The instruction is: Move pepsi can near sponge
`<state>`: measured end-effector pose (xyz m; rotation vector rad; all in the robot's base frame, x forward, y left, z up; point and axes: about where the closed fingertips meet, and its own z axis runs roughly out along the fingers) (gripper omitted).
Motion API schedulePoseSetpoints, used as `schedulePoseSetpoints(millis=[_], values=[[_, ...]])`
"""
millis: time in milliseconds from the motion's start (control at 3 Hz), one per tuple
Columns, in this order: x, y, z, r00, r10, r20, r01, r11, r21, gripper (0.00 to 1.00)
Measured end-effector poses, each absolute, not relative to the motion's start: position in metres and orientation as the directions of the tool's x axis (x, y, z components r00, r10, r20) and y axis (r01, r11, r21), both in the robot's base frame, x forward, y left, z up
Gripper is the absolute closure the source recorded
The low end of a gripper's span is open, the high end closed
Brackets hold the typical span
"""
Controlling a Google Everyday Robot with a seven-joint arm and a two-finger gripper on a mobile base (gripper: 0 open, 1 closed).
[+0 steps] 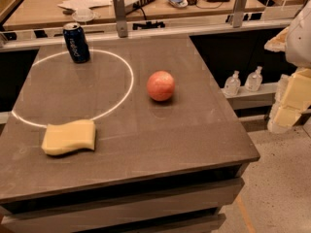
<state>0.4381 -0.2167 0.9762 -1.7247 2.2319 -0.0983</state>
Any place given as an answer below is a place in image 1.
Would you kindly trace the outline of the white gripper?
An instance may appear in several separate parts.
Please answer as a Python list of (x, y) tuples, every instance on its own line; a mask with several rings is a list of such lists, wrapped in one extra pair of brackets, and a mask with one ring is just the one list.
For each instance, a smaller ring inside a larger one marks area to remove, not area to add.
[[(269, 51), (284, 51), (289, 28), (284, 28), (268, 40), (264, 48)], [(311, 106), (311, 70), (298, 68), (290, 76), (282, 75), (275, 93), (267, 128), (272, 133), (285, 133)]]

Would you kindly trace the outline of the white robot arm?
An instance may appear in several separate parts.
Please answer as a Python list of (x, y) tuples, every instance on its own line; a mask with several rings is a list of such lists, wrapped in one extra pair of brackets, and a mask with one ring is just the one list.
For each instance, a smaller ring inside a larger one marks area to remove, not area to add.
[(290, 76), (281, 76), (267, 124), (270, 132), (285, 133), (311, 106), (311, 1), (264, 48), (283, 51), (286, 60), (297, 67)]

